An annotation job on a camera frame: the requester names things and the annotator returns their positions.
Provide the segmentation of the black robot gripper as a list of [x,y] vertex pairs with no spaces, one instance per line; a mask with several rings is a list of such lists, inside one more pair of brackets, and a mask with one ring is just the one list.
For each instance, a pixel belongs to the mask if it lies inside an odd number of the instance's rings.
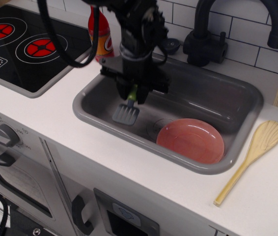
[[128,95],[133,85],[137,85],[137,102],[144,104],[149,92],[152,90],[167,93],[170,85],[170,78],[160,69],[167,61],[168,53],[157,43],[157,47],[164,55],[162,61],[154,61],[152,58],[153,49],[141,50],[143,45],[132,42],[119,44],[120,55],[114,58],[102,58],[101,74],[112,77],[116,81],[119,96],[123,100],[128,99]]

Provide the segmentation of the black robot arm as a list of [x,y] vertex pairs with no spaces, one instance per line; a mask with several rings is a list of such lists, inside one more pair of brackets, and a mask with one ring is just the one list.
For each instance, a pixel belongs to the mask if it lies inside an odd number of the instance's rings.
[[[150,91],[168,92],[169,79],[158,68],[164,62],[153,62],[152,51],[159,47],[166,55],[162,41],[167,38],[163,14],[159,12],[155,0],[87,0],[94,12],[94,36],[92,50],[87,60],[80,63],[72,59],[57,39],[55,29],[49,17],[47,3],[37,2],[39,12],[60,57],[71,67],[87,66],[95,57],[99,41],[99,20],[101,6],[115,13],[121,27],[120,57],[110,61],[101,61],[101,73],[115,78],[118,93],[127,99],[133,85],[137,85],[137,102],[143,104]],[[122,70],[117,71],[112,63],[116,61]]]

